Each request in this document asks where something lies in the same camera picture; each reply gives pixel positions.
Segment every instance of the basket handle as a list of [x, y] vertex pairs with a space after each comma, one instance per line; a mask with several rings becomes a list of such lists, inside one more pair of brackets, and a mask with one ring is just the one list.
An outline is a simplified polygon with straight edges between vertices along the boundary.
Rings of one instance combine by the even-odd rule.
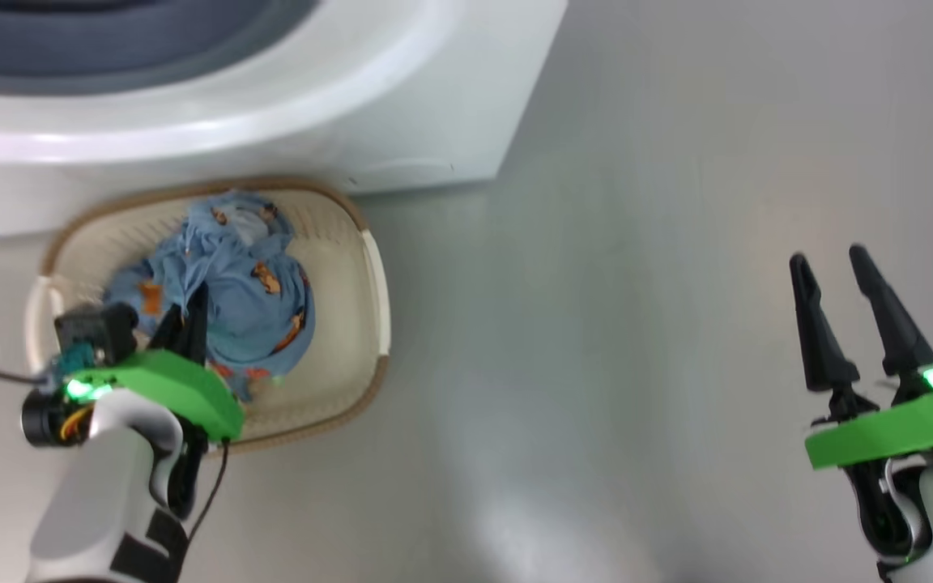
[[377, 240], [369, 230], [362, 232], [362, 240], [366, 244], [366, 262], [369, 270], [373, 272], [373, 301], [377, 306], [377, 332], [381, 341], [381, 355], [391, 354], [391, 298], [388, 296], [388, 277], [384, 272], [384, 261], [381, 259], [381, 250], [377, 247]]
[[63, 313], [63, 294], [53, 287], [52, 277], [40, 275], [27, 295], [23, 307], [23, 343], [27, 350], [27, 366], [33, 373], [45, 369], [47, 355], [42, 351], [41, 332], [45, 328], [45, 299], [49, 299], [49, 311], [53, 317]]

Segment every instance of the white washing machine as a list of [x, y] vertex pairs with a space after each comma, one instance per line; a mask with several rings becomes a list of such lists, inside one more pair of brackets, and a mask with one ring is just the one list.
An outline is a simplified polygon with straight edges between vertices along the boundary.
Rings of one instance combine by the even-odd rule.
[[492, 178], [566, 4], [0, 2], [0, 235], [220, 177]]

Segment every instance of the white plastic basket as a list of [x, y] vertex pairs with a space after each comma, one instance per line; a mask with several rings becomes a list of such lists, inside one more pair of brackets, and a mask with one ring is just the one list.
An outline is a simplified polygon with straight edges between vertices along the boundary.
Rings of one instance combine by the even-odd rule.
[[71, 222], [42, 261], [23, 322], [32, 370], [59, 350], [56, 315], [99, 303], [122, 266], [176, 232], [193, 199], [227, 189], [269, 198], [296, 229], [288, 253], [304, 266], [316, 309], [315, 335], [282, 381], [259, 381], [233, 451], [270, 447], [340, 427], [373, 401], [391, 347], [384, 265], [365, 219], [347, 197], [296, 178], [253, 178], [168, 189], [98, 206]]

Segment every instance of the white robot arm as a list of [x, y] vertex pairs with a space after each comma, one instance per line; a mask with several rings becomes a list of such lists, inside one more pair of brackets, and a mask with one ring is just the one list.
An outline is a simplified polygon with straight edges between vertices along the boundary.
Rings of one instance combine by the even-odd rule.
[[78, 452], [31, 542], [28, 583], [174, 583], [189, 538], [168, 503], [177, 417], [115, 389], [96, 403]]
[[791, 258], [806, 385], [830, 392], [829, 416], [806, 439], [816, 469], [840, 468], [858, 501], [863, 535], [888, 583], [933, 583], [933, 350], [869, 253], [853, 245], [855, 279], [870, 300], [884, 343], [884, 372], [899, 379], [891, 407], [856, 394], [848, 361], [820, 307], [821, 291], [803, 255]]

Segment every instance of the blue cloth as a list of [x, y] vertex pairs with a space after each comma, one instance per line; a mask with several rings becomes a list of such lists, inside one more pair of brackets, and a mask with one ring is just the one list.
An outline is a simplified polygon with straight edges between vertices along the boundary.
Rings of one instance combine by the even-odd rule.
[[249, 401], [248, 381], [290, 372], [315, 332], [308, 278], [286, 254], [293, 235], [288, 219], [255, 193], [194, 202], [177, 235], [145, 261], [119, 270], [104, 301], [132, 305], [139, 328], [152, 334], [171, 305], [185, 310], [206, 283], [208, 357], [230, 389]]

